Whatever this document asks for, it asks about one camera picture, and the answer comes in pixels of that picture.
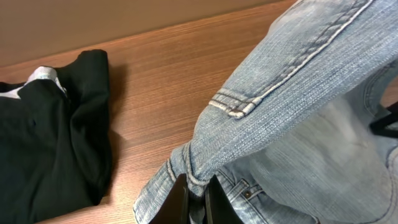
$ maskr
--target brown wood surface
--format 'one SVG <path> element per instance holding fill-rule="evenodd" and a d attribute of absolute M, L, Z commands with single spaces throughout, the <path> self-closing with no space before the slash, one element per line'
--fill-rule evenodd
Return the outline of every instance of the brown wood surface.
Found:
<path fill-rule="evenodd" d="M 210 98 L 295 0 L 189 22 L 0 68 L 24 82 L 40 65 L 64 66 L 86 49 L 108 52 L 110 139 L 116 169 L 101 205 L 43 223 L 134 223 L 132 205 L 173 148 L 190 140 Z"/>

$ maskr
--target black fabric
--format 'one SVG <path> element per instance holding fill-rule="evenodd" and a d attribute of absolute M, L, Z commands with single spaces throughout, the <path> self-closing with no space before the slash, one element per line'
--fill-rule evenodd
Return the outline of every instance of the black fabric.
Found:
<path fill-rule="evenodd" d="M 99 204 L 111 177 L 106 52 L 56 68 L 67 95 L 34 80 L 0 97 L 0 223 L 33 223 Z M 15 85 L 2 83 L 3 90 Z"/>

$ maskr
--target light blue denim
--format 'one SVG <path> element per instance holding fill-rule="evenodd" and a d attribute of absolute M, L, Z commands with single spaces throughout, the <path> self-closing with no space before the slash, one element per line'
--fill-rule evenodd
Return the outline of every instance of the light blue denim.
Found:
<path fill-rule="evenodd" d="M 296 2 L 143 188 L 137 222 L 186 173 L 197 196 L 216 174 L 244 223 L 398 223 L 398 143 L 368 130 L 398 74 L 397 21 L 396 0 Z"/>

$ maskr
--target black cloth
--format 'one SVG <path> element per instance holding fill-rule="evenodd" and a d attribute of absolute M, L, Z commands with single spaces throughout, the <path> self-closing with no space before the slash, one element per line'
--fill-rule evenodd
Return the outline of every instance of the black cloth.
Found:
<path fill-rule="evenodd" d="M 112 169 L 106 52 L 82 52 L 0 97 L 0 223 L 33 223 L 99 204 Z M 0 84 L 0 92 L 21 85 Z"/>

